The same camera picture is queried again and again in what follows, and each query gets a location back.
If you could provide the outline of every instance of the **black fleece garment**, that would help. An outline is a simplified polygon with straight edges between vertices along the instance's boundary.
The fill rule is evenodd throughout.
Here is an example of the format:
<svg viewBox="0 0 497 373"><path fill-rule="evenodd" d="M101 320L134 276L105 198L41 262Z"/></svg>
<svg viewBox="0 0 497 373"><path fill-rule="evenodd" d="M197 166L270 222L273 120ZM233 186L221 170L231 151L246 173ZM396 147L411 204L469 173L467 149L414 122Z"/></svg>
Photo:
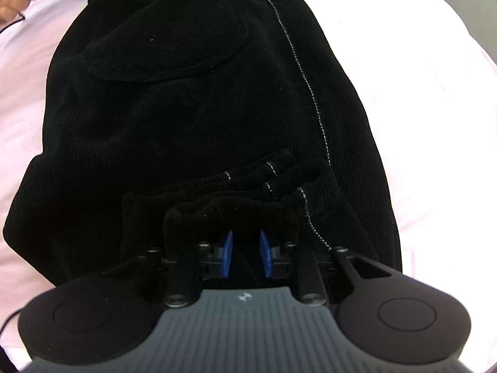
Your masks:
<svg viewBox="0 0 497 373"><path fill-rule="evenodd" d="M52 59L43 153L6 241L61 284L227 228L247 287L260 228L401 270L366 113L314 15L303 0L89 0Z"/></svg>

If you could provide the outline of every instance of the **white stitching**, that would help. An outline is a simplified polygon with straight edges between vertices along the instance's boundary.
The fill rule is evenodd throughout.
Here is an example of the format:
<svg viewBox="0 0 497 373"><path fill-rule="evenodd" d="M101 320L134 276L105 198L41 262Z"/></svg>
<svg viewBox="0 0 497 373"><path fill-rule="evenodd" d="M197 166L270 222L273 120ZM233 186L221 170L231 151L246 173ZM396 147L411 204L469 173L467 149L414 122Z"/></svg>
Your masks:
<svg viewBox="0 0 497 373"><path fill-rule="evenodd" d="M271 185L269 182L266 182L266 187L269 189L269 192L271 192L271 196L273 197L274 200L276 200L276 196L274 195L273 188L271 188Z"/></svg>
<svg viewBox="0 0 497 373"><path fill-rule="evenodd" d="M292 48L292 53L293 53L293 57L295 58L295 61L297 62L297 65L299 66L299 69L300 69L300 74L302 74L302 78L304 78L304 81L306 82L307 84L307 88L309 88L309 91L311 92L311 95L312 95L312 101L314 102L314 107L316 109L316 113L317 113L317 121L319 122L319 126L321 127L321 132L322 132L322 137L323 139L325 140L325 146L326 146L326 158L328 160L328 164L330 165L331 167L331 160L330 160L330 151L328 149L328 141L326 139L326 134L325 134L325 128L323 127L322 125L322 121L321 121L321 112L319 110L319 107L317 106L317 102L316 102L316 97L314 96L314 92L312 91L312 88L309 84L309 82L307 81L307 77L306 75L304 74L304 71L302 70L302 66L300 65L300 61L297 57L297 54L295 53L295 48L293 47L293 43L290 39L290 36L288 35L288 32L285 28L285 26L283 25L283 22L281 21L281 18L280 18L280 15L279 15L279 12L276 8L276 6L273 4L273 2L271 0L267 0L269 4L271 4L271 7L273 7L273 10L274 10L274 13L276 14L276 17L278 19L278 22L281 26L281 28L283 29L283 32L285 33L285 36L288 40L288 43L290 44L290 47Z"/></svg>
<svg viewBox="0 0 497 373"><path fill-rule="evenodd" d="M275 176L275 177L277 177L277 176L278 176L278 174L277 174L277 173L276 173L276 171L274 170L274 168L273 168L273 164L271 164L269 161L268 161L266 164L267 164L267 165L269 165L269 166L271 167L271 169L272 169L272 171L273 171L274 176Z"/></svg>
<svg viewBox="0 0 497 373"><path fill-rule="evenodd" d="M304 197L304 200L306 202L306 205L305 205L305 210L306 210L306 217L307 217L307 220L309 220L309 225L310 227L312 228L312 231L314 231L314 233L317 235L317 237L321 240L321 242L326 246L326 248L328 248L329 251L332 250L330 244L328 244L324 238L322 238L322 236L319 235L319 233L317 232L317 230L314 228L314 225L312 225L312 221L311 221L311 215L309 214L309 202L307 201L307 196L304 192L304 189L300 188L299 187L299 190L300 190L300 193L302 194L302 196Z"/></svg>

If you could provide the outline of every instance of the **pink surface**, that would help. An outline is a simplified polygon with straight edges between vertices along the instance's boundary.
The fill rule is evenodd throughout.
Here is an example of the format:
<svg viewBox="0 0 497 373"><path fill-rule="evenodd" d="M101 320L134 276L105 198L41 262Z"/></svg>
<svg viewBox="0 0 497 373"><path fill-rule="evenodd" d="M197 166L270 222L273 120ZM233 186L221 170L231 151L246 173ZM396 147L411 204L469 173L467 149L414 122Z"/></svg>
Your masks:
<svg viewBox="0 0 497 373"><path fill-rule="evenodd" d="M0 227L31 159L41 153L45 79L61 37L86 0L38 0L26 21L0 37ZM52 285L0 240L0 321ZM17 367L29 362L10 324L2 345Z"/></svg>
<svg viewBox="0 0 497 373"><path fill-rule="evenodd" d="M0 226L41 152L50 58L85 4L56 1L38 0L0 37ZM404 273L466 306L461 361L483 372L497 361L497 67L443 0L306 2L368 113ZM50 287L0 240L0 320ZM2 345L18 366L29 360L14 324Z"/></svg>

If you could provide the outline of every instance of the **ribbed gray surface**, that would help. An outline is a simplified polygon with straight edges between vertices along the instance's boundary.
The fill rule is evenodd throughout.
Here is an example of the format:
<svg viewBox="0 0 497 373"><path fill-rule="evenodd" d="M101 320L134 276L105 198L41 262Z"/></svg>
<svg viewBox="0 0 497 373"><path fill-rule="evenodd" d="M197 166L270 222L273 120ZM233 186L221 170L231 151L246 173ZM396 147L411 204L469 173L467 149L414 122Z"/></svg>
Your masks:
<svg viewBox="0 0 497 373"><path fill-rule="evenodd" d="M470 373L456 360L401 366L365 354L323 306L306 306L288 288L204 290L185 309L165 312L139 347L91 366L36 360L26 373Z"/></svg>

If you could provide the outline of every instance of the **finger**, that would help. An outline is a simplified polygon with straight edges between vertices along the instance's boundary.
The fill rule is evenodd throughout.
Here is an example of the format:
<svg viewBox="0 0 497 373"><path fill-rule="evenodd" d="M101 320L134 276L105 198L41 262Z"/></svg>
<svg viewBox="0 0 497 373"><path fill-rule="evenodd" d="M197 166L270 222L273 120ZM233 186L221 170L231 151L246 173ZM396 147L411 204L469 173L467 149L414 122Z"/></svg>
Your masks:
<svg viewBox="0 0 497 373"><path fill-rule="evenodd" d="M10 22L14 18L16 18L18 12L9 7L0 7L0 23L1 22Z"/></svg>
<svg viewBox="0 0 497 373"><path fill-rule="evenodd" d="M0 0L0 5L3 7L12 8L17 12L25 10L29 7L29 0Z"/></svg>

